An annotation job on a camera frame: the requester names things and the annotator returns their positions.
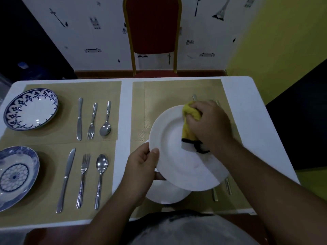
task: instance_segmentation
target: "hand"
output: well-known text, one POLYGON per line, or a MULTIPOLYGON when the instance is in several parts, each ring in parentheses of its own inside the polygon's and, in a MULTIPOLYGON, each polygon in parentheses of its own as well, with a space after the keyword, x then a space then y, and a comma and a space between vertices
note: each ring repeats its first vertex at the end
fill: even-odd
POLYGON ((159 149, 149 152, 149 143, 144 143, 132 152, 127 160, 123 179, 117 190, 128 197, 136 207, 142 204, 153 180, 165 180, 154 169, 159 160, 159 149))
POLYGON ((224 110, 214 101, 197 101, 191 107, 202 112, 202 117, 197 121, 188 114, 186 122, 190 130, 210 150, 212 145, 223 144, 232 139, 231 122, 224 110))

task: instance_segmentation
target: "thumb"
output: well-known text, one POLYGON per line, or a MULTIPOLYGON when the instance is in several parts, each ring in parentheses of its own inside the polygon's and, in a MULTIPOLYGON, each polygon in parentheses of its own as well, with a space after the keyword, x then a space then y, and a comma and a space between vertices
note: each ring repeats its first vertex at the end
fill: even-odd
POLYGON ((194 128, 194 126, 197 124, 197 120, 195 120, 194 118, 193 118, 193 116, 192 115, 190 115, 190 114, 187 114, 186 115, 186 123, 188 124, 188 126, 189 126, 189 128, 191 129, 191 130, 193 130, 193 128, 194 128))
POLYGON ((153 150, 151 150, 151 152, 147 155, 147 159, 145 161, 146 165, 149 165, 153 168, 156 167, 157 163, 159 160, 159 149, 158 148, 154 148, 153 150))

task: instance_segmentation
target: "forearm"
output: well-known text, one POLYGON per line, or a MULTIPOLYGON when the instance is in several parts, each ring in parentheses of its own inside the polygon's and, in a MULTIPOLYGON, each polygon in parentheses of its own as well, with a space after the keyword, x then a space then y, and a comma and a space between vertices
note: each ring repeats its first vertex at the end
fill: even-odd
POLYGON ((320 244, 327 230, 325 201, 282 175, 235 140, 211 151, 226 166, 265 225, 293 244, 320 244))
POLYGON ((118 188, 74 244, 118 244, 134 209, 128 196, 118 188))

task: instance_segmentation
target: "white table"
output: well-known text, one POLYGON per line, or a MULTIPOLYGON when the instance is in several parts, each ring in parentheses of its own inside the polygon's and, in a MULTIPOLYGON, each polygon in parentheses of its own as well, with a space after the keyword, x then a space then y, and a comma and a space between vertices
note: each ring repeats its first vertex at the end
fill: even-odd
MULTIPOLYGON (((127 158, 130 150, 130 127, 132 111, 132 88, 133 82, 140 81, 174 81, 192 79, 217 79, 220 78, 233 114, 238 132, 243 145, 261 158, 267 164, 278 170, 293 181, 299 183, 292 164, 285 152, 277 131, 270 119, 267 109, 260 97, 257 87, 252 78, 248 76, 228 77, 180 77, 180 78, 129 78, 129 79, 83 79, 83 80, 45 80, 45 81, 19 81, 12 85, 2 106, 0 116, 3 115, 9 102, 23 92, 28 84, 55 84, 55 83, 77 83, 77 82, 103 82, 122 81, 118 140, 116 142, 115 162, 113 170, 112 192, 114 192, 123 177, 127 158)), ((6 129, 3 119, 0 119, 0 136, 6 129)), ((254 213, 253 209, 235 210, 228 213, 254 213)), ((63 223, 49 223, 42 225, 29 225, 23 227, 12 227, 0 230, 33 229, 66 225, 87 224, 91 220, 79 220, 63 223)))

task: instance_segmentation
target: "cutlery handle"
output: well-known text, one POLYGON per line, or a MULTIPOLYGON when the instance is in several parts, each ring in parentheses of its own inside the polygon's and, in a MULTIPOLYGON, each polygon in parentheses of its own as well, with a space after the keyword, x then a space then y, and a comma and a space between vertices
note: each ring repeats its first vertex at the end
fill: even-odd
POLYGON ((218 202, 218 195, 215 188, 211 189, 212 200, 218 202))
POLYGON ((92 121, 91 123, 94 123, 94 118, 96 117, 96 109, 98 108, 98 103, 93 104, 93 114, 92 114, 92 121))
POLYGON ((109 121, 109 113, 110 113, 110 108, 111 108, 111 101, 108 101, 107 104, 107 122, 109 121))
POLYGON ((61 211, 63 210, 63 198, 65 196, 65 190, 66 190, 67 180, 68 180, 68 177, 65 176, 63 178, 63 187, 61 189, 60 198, 59 198, 59 201, 58 201, 56 213, 61 213, 61 211))
POLYGON ((82 103, 83 103, 83 98, 79 98, 79 118, 82 118, 82 103))
POLYGON ((82 172, 82 178, 81 178, 81 185, 80 185, 80 192, 77 197, 77 203, 76 207, 79 209, 82 206, 82 201, 83 201, 83 192, 84 192, 84 178, 85 178, 85 171, 82 172))
POLYGON ((102 182, 102 171, 99 175, 98 190, 96 191, 96 202, 94 204, 94 209, 98 210, 100 205, 100 193, 101 193, 101 182, 102 182))
POLYGON ((228 194, 231 195, 231 185, 229 185, 228 177, 225 179, 225 184, 226 184, 228 194))

